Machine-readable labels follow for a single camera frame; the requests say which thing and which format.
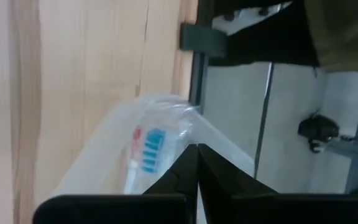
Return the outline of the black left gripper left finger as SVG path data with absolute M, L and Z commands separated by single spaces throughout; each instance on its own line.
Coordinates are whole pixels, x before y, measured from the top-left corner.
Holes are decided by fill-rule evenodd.
M 33 224 L 196 224 L 198 147 L 189 145 L 141 195 L 61 195 L 42 203 Z

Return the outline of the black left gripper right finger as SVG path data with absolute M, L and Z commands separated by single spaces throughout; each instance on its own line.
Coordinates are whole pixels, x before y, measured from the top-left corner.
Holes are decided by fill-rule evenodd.
M 198 146 L 208 224 L 358 224 L 358 195 L 281 194 Z

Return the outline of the packaged blue toothbrush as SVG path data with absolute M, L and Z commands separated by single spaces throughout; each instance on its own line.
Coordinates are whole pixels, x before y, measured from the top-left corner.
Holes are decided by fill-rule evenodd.
M 141 194 L 161 178 L 188 145 L 193 108 L 181 100 L 156 100 L 142 111 L 127 159 L 125 194 Z

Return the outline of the clear plastic bin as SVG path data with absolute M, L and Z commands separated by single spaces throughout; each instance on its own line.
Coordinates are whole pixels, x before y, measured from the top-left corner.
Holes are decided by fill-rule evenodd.
M 140 96 L 113 107 L 100 122 L 52 195 L 125 194 L 123 186 L 132 135 L 145 106 L 156 100 L 181 100 L 188 103 L 177 95 L 158 95 Z M 253 175 L 253 159 L 192 108 L 193 112 L 189 114 L 192 130 L 187 146 L 206 144 L 245 173 Z

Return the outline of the black caster wheel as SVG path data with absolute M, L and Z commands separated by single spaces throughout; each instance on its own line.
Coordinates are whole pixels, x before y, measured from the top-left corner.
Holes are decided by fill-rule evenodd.
M 339 125 L 319 113 L 313 113 L 298 125 L 298 135 L 307 138 L 309 150 L 319 153 L 316 148 L 339 136 Z

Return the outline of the person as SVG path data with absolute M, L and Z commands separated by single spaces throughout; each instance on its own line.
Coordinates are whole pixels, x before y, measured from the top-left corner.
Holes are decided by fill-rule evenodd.
M 276 14 L 229 35 L 215 67 L 274 62 L 358 72 L 358 0 L 216 0 L 214 15 L 288 3 Z

